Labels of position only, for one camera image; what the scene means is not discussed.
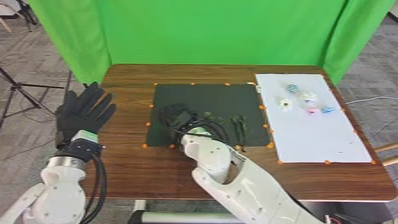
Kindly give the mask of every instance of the white board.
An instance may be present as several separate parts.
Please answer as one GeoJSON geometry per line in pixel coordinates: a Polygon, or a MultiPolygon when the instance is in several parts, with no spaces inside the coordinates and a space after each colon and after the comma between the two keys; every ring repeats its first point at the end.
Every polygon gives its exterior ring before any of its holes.
{"type": "Polygon", "coordinates": [[[324,163],[331,162],[372,162],[372,156],[356,134],[351,120],[342,111],[322,75],[306,74],[258,74],[258,86],[264,104],[267,106],[267,117],[271,129],[274,130],[274,141],[280,160],[285,163],[324,163]],[[319,96],[319,106],[336,108],[329,114],[306,111],[306,103],[287,90],[296,84],[301,91],[313,92],[319,96]],[[294,109],[283,111],[281,99],[294,102],[294,109]]]}

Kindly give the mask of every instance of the orange marker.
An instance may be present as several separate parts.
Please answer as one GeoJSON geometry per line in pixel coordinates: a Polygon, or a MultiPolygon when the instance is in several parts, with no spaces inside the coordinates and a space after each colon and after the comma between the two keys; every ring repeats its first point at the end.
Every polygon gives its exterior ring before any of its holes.
{"type": "Polygon", "coordinates": [[[269,149],[274,148],[274,142],[271,142],[271,144],[267,145],[267,148],[269,148],[269,149]]]}

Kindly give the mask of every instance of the green backdrop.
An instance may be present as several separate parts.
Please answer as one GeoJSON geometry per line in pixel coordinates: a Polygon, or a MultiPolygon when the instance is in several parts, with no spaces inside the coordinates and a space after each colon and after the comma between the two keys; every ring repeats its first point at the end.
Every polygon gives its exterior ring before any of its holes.
{"type": "Polygon", "coordinates": [[[335,83],[395,0],[31,0],[81,82],[113,64],[319,65],[335,83]]]}

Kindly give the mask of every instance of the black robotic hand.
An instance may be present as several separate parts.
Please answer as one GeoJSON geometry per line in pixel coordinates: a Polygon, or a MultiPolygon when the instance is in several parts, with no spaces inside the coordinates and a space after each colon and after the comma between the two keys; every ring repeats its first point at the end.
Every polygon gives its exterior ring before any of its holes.
{"type": "Polygon", "coordinates": [[[59,106],[58,115],[58,148],[70,146],[74,136],[81,130],[98,134],[100,129],[114,115],[116,105],[111,104],[113,94],[104,96],[104,89],[95,82],[86,88],[84,93],[77,96],[74,91],[68,92],[66,102],[59,106]]]}

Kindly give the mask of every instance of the black tripod stand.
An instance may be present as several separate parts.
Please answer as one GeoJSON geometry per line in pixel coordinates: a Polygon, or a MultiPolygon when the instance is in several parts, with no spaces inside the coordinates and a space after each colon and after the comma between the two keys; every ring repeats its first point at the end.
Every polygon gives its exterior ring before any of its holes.
{"type": "Polygon", "coordinates": [[[42,101],[45,99],[47,93],[50,89],[65,89],[65,87],[59,86],[45,86],[45,85],[33,85],[33,84],[24,84],[20,82],[15,81],[15,79],[11,78],[8,72],[4,71],[4,69],[0,68],[0,74],[2,74],[2,78],[4,80],[10,82],[11,84],[11,88],[10,88],[10,99],[6,102],[6,108],[4,108],[4,114],[2,114],[2,118],[0,118],[0,129],[2,129],[2,125],[4,125],[4,120],[8,117],[15,116],[17,114],[27,112],[33,109],[42,109],[43,111],[47,111],[50,114],[54,114],[52,110],[49,109],[49,107],[43,105],[42,101]],[[24,89],[24,86],[29,87],[38,87],[38,88],[47,88],[45,93],[42,95],[40,100],[33,97],[33,95],[29,94],[29,92],[24,89]],[[13,96],[15,96],[15,92],[22,93],[22,96],[26,97],[26,99],[29,100],[29,102],[33,103],[33,107],[29,107],[27,109],[24,109],[22,111],[8,114],[10,112],[10,105],[11,105],[11,101],[13,101],[13,96]]]}

